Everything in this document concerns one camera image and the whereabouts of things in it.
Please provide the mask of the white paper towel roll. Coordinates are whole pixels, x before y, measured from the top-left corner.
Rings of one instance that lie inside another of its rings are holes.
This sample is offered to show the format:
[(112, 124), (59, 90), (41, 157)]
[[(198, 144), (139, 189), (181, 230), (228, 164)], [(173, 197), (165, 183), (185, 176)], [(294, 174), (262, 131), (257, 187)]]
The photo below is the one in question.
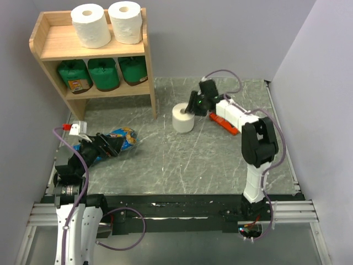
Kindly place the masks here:
[(108, 8), (108, 15), (118, 42), (132, 45), (142, 40), (142, 14), (138, 3), (115, 2)]
[(110, 42), (111, 34), (100, 5), (89, 3), (77, 6), (71, 11), (71, 19), (82, 47), (97, 49)]
[(186, 112), (188, 103), (179, 103), (172, 109), (172, 124), (179, 133), (188, 133), (194, 127), (195, 115)]

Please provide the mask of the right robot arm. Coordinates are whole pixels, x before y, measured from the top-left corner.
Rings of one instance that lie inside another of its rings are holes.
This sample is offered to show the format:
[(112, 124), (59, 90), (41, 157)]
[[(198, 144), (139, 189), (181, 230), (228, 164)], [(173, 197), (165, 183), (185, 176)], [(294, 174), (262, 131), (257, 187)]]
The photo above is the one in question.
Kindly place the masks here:
[(247, 163), (247, 180), (240, 210), (247, 220), (265, 210), (265, 186), (268, 168), (279, 151), (274, 124), (237, 105), (230, 96), (219, 94), (214, 80), (204, 78), (199, 91), (192, 91), (186, 112), (197, 116), (215, 113), (241, 135), (241, 153)]

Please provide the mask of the green roll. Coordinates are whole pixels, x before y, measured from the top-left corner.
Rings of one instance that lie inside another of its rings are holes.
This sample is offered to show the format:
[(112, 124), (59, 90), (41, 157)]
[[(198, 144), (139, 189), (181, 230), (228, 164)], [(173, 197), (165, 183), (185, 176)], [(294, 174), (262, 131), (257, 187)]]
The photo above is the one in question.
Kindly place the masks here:
[(125, 82), (136, 86), (148, 80), (144, 56), (118, 57), (117, 61)]
[(57, 72), (73, 94), (84, 93), (93, 86), (89, 71), (82, 59), (61, 61)]
[(113, 58), (89, 59), (88, 70), (98, 90), (108, 92), (119, 88), (120, 79)]

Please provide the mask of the blue chips bag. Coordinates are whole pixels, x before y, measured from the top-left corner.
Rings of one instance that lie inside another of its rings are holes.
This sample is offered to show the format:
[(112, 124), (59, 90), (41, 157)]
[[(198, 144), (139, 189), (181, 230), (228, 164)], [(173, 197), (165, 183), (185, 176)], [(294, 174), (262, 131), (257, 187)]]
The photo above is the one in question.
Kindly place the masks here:
[[(119, 128), (117, 130), (114, 130), (114, 131), (112, 131), (108, 134), (104, 134), (104, 135), (110, 135), (112, 137), (119, 137), (119, 136), (124, 137), (124, 143), (122, 145), (121, 151), (125, 151), (127, 149), (130, 149), (132, 146), (134, 146), (137, 143), (137, 134), (135, 133), (135, 131), (133, 129), (128, 128), (128, 127)], [(109, 158), (109, 157), (100, 157), (100, 154), (99, 154), (95, 161), (100, 162), (100, 161), (105, 160), (107, 158)]]

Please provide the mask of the white paper towel roll back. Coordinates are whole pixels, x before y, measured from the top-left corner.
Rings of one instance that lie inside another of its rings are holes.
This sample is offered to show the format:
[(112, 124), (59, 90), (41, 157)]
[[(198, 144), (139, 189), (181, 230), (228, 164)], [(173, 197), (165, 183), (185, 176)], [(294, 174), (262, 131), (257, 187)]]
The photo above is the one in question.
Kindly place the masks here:
[(172, 109), (172, 124), (179, 133), (188, 133), (194, 127), (195, 115), (186, 112), (188, 103), (179, 103)]

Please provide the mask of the white paper towel roll front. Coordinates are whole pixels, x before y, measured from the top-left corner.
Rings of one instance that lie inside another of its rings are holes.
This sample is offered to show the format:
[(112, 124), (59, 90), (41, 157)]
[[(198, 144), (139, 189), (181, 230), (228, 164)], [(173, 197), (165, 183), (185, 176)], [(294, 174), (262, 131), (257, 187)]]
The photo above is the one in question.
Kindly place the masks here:
[(138, 3), (115, 2), (108, 8), (108, 15), (118, 42), (132, 45), (142, 40), (142, 14)]

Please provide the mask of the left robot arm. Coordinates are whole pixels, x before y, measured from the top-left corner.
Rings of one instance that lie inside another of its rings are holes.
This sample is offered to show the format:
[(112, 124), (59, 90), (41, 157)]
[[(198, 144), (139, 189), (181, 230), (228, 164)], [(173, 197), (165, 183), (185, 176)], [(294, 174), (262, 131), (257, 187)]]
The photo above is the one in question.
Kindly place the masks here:
[(88, 194), (89, 168), (116, 157), (126, 142), (121, 134), (86, 136), (79, 148), (64, 143), (55, 161), (54, 197), (57, 216), (58, 264), (93, 264), (99, 224), (109, 215), (105, 195)]

